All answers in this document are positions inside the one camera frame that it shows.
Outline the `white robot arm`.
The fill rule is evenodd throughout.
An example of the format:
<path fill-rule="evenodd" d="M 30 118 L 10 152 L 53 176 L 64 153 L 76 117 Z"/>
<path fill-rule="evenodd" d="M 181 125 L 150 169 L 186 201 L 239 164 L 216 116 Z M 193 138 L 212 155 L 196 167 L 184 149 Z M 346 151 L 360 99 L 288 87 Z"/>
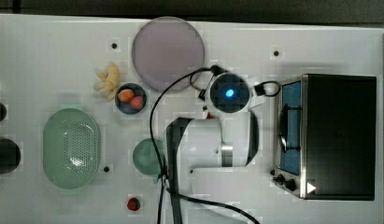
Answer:
<path fill-rule="evenodd" d="M 259 123 L 251 109 L 278 95 L 280 84 L 245 79 L 217 65 L 207 70 L 212 78 L 199 97 L 211 117 L 177 118 L 165 130 L 166 191 L 173 224 L 260 224 L 233 205 L 195 198 L 192 171 L 250 164 L 259 148 Z"/>

